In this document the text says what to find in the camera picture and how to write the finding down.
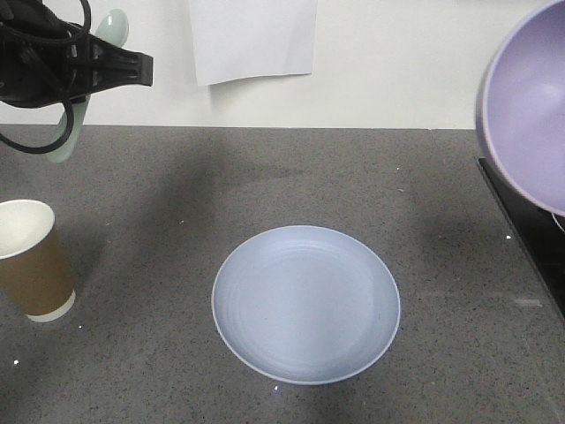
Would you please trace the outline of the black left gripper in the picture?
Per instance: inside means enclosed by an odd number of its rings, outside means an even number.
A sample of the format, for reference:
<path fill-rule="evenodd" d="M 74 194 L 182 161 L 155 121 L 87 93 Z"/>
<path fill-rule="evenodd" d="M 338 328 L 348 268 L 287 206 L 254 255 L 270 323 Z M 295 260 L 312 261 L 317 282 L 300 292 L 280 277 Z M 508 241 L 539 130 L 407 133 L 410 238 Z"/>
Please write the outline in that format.
<path fill-rule="evenodd" d="M 80 6 L 78 24 L 40 1 L 1 2 L 2 102 L 45 107 L 115 87 L 153 85 L 153 58 L 91 34 L 90 4 Z"/>

